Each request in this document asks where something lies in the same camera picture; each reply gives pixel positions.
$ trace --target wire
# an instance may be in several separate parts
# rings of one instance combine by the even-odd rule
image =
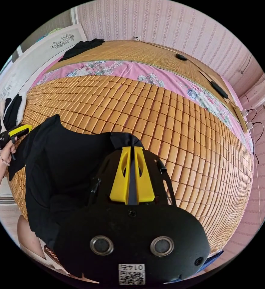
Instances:
[[[251,57],[252,57],[252,54],[251,54],[251,56],[250,56],[250,58],[249,58],[249,61],[248,61],[247,65],[246,65],[246,67],[244,68],[244,70],[242,70],[242,71],[241,71],[241,74],[243,74],[243,73],[244,73],[244,71],[246,70],[247,66],[249,65],[249,63],[250,63],[250,60],[251,60]]]
[[[139,40],[137,37],[134,37],[134,38],[136,40],[140,41],[140,42],[143,42],[143,43],[146,43],[146,44],[150,44],[150,45],[158,47],[158,48],[163,48],[163,49],[169,50],[169,51],[174,52],[174,53],[176,53],[178,51],[178,50],[172,50],[172,49],[169,49],[169,48],[166,48],[166,47],[163,47],[163,46],[158,46],[158,45],[155,45],[155,44],[150,43],[150,42],[145,42],[145,41]]]
[[[256,108],[252,108],[252,109],[248,109],[247,112],[251,111],[251,110],[255,110],[256,113],[254,115],[254,117],[251,119],[251,121],[253,121],[253,119],[256,117],[257,113],[258,113],[258,110]]]
[[[260,164],[259,159],[258,159],[257,155],[255,154],[255,143],[254,143],[254,140],[253,140],[253,138],[252,138],[252,134],[251,134],[251,131],[250,131],[250,130],[249,130],[249,134],[250,134],[250,137],[251,137],[252,143],[253,143],[253,156],[256,157],[258,164]]]
[[[261,206],[260,206],[260,188],[259,188],[259,176],[258,176],[258,167],[256,164],[256,173],[257,173],[257,184],[258,184],[258,192],[259,192],[259,230],[261,228]]]
[[[256,123],[261,123],[261,122],[260,121],[256,121],[255,123],[252,123],[252,126],[255,125]],[[259,138],[256,140],[255,144],[259,141],[259,139],[261,138],[261,136],[262,136],[262,134],[264,132],[264,125],[263,125],[263,123],[261,123],[261,124],[262,124],[262,127],[263,127],[263,131],[262,131],[261,135],[259,136]]]

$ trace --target bamboo sleeping mat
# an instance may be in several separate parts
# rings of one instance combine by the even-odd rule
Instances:
[[[114,76],[66,77],[28,92],[23,123],[35,128],[55,114],[74,132],[138,137],[166,165],[177,205],[201,222],[211,252],[224,247],[246,208],[253,162],[218,118],[164,88]],[[9,185],[27,218],[25,179],[23,168]]]
[[[234,103],[234,99],[225,85],[223,79],[208,66],[198,61],[197,59],[189,56],[183,52],[171,49],[167,50],[162,47],[156,47],[149,43],[141,41],[107,41],[101,46],[94,49],[83,52],[70,59],[61,61],[53,65],[46,72],[53,71],[68,64],[74,64],[79,62],[95,61],[95,60],[123,60],[123,61],[136,61],[145,64],[154,65],[156,67],[169,70],[182,77],[185,77],[196,84],[202,86],[210,93],[212,93],[218,100],[221,101],[230,112],[236,117],[235,110],[231,104]],[[203,71],[205,71],[209,77],[215,81],[229,96],[229,100],[221,97],[212,87],[210,82],[199,72],[199,68],[189,61],[181,61],[175,57],[176,53],[181,53],[186,56],[187,59],[196,63]]]

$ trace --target floral decal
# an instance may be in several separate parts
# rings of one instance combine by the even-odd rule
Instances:
[[[10,90],[11,90],[12,86],[9,85],[8,87],[6,87],[5,89],[2,90],[1,94],[0,94],[0,100],[5,99],[7,96],[10,95]]]
[[[91,61],[84,63],[81,67],[66,74],[66,77],[86,75],[111,75],[114,70],[121,66],[123,61],[115,61],[107,66],[106,61]]]
[[[201,87],[191,82],[191,88],[187,90],[187,95],[200,107],[219,118],[228,128],[232,128],[228,109],[226,109],[221,103],[217,102],[210,93],[204,91]]]
[[[147,75],[148,76],[140,75],[137,78],[137,80],[145,82],[145,83],[149,83],[149,84],[152,84],[152,85],[157,85],[159,87],[164,87],[165,86],[164,82],[162,80],[159,80],[158,77],[155,74],[148,73]]]
[[[49,79],[49,77],[50,77],[50,75],[51,75],[52,73],[53,73],[53,71],[50,71],[50,72],[48,72],[48,73],[45,73],[45,74],[42,76],[42,78],[37,82],[37,85],[46,82],[46,81]]]
[[[74,41],[74,35],[69,33],[65,34],[61,37],[61,40],[58,42],[53,42],[53,44],[50,46],[51,48],[59,48],[63,47],[65,44],[70,43],[70,41]]]

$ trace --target black shirt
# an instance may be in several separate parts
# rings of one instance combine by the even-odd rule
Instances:
[[[87,135],[70,131],[60,116],[47,118],[20,143],[9,179],[26,165],[26,208],[30,228],[48,247],[61,224],[87,204],[90,181],[104,158],[125,146],[142,146],[129,133]]]

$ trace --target black strap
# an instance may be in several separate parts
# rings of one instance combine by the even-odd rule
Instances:
[[[162,174],[162,179],[164,181],[166,181],[166,184],[167,184],[168,189],[169,189],[169,195],[170,195],[171,200],[172,200],[172,205],[177,206],[177,203],[175,201],[174,189],[172,187],[172,182],[171,182],[171,179],[168,175],[168,172],[167,172],[165,165],[163,164],[163,162],[159,158],[156,160],[156,165],[159,168],[160,173]]]

